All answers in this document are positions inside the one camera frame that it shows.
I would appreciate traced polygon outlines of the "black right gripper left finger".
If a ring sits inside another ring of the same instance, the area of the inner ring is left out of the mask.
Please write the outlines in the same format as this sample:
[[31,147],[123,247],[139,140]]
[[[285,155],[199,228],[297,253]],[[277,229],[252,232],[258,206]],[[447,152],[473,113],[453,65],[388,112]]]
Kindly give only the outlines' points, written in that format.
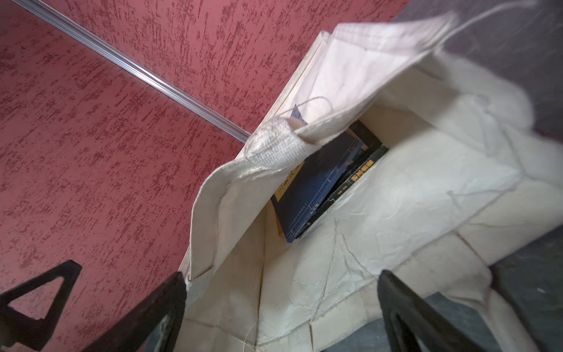
[[173,351],[186,307],[186,283],[171,275],[85,351]]

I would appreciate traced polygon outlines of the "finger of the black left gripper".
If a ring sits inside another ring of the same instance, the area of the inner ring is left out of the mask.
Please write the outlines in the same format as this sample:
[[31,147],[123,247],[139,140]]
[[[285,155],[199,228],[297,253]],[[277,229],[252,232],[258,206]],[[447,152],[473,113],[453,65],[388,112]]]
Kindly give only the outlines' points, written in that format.
[[67,260],[27,280],[1,278],[1,350],[43,350],[81,272]]

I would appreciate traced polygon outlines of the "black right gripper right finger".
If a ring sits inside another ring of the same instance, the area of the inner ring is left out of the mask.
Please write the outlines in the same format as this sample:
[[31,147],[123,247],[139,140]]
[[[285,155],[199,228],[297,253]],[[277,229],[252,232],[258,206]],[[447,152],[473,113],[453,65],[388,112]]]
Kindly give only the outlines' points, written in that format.
[[378,299],[392,351],[482,351],[389,270],[381,271]]

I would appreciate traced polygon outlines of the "beige canvas tote bag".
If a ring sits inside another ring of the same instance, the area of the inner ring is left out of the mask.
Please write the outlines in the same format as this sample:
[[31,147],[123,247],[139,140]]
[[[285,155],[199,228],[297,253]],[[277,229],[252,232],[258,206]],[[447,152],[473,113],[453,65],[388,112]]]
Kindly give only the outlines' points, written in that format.
[[[296,242],[274,192],[361,121],[387,147]],[[536,351],[489,266],[562,223],[561,1],[415,1],[321,32],[192,209],[176,351],[322,351],[383,314],[384,271]]]

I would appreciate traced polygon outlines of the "black book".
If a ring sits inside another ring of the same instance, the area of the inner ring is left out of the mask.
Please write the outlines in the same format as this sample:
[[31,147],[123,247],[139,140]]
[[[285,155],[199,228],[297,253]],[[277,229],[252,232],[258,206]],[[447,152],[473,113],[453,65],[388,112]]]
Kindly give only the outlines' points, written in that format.
[[343,175],[338,179],[330,192],[328,192],[328,195],[319,205],[315,206],[311,218],[306,221],[305,226],[300,233],[297,234],[296,238],[301,237],[321,215],[334,205],[334,203],[389,150],[387,146],[359,120],[354,122],[347,131],[357,136],[364,143],[364,147],[361,147],[357,156],[353,157]]

